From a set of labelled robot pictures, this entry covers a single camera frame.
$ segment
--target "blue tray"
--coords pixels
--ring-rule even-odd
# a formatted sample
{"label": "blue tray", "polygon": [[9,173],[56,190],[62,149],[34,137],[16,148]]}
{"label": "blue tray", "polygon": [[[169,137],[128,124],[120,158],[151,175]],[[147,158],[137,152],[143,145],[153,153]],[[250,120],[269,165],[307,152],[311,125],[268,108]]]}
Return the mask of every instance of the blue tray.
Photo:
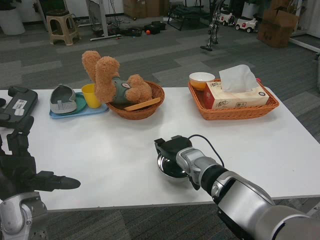
{"label": "blue tray", "polygon": [[49,115],[53,119],[65,119],[65,118],[73,118],[73,117],[79,117],[79,116],[85,116],[85,115],[92,115],[92,114],[102,114],[109,110],[109,107],[106,104],[102,104],[101,107],[98,108],[90,108],[88,105],[83,109],[81,112],[76,114],[70,114],[70,115],[60,115],[52,112],[50,110]]}

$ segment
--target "wicker basket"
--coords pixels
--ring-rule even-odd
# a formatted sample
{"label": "wicker basket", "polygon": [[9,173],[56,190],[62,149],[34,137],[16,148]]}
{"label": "wicker basket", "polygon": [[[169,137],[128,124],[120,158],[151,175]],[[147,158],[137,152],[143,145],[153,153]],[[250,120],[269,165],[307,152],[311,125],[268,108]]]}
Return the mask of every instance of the wicker basket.
{"label": "wicker basket", "polygon": [[114,111],[116,114],[118,114],[120,117],[128,120],[141,120],[146,119],[150,117],[152,114],[155,113],[157,108],[164,102],[165,100],[165,92],[158,84],[155,84],[151,81],[145,81],[149,84],[149,86],[152,89],[152,98],[161,98],[160,102],[153,104],[151,106],[142,108],[140,110],[135,111],[126,111],[120,108],[120,106],[117,106],[112,103],[107,103],[106,105]]}
{"label": "wicker basket", "polygon": [[243,120],[259,118],[279,106],[277,99],[260,83],[263,90],[269,95],[269,99],[264,106],[250,106],[228,109],[207,109],[204,104],[204,91],[198,91],[189,82],[189,90],[193,96],[199,112],[205,120]]}

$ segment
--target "stuffed toy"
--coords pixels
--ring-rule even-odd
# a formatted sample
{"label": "stuffed toy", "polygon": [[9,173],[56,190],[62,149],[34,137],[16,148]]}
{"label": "stuffed toy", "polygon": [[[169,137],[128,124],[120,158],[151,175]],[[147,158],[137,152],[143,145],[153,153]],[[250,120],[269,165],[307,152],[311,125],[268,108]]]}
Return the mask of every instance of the stuffed toy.
{"label": "stuffed toy", "polygon": [[130,76],[128,81],[120,79],[120,64],[116,59],[86,51],[82,64],[95,83],[95,95],[101,103],[139,104],[152,99],[151,87],[138,74]]}

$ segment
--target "tissue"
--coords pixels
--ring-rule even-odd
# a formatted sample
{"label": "tissue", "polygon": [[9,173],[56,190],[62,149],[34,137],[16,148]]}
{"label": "tissue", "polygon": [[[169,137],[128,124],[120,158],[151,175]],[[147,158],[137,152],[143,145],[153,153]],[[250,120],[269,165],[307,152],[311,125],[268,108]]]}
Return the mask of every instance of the tissue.
{"label": "tissue", "polygon": [[255,75],[247,65],[238,65],[219,71],[222,91],[244,93],[259,86]]}

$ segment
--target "toy car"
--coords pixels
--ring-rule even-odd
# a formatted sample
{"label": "toy car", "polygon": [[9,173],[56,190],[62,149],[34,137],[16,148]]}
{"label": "toy car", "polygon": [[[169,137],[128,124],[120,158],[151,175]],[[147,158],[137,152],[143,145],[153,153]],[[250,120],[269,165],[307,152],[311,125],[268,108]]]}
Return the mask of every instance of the toy car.
{"label": "toy car", "polygon": [[219,22],[222,23],[223,26],[234,26],[236,24],[236,17],[232,14],[232,12],[222,10],[220,13]]}
{"label": "toy car", "polygon": [[235,25],[235,29],[243,29],[246,30],[247,33],[252,33],[253,31],[257,31],[258,21],[256,18],[248,18],[242,16],[238,19]]}

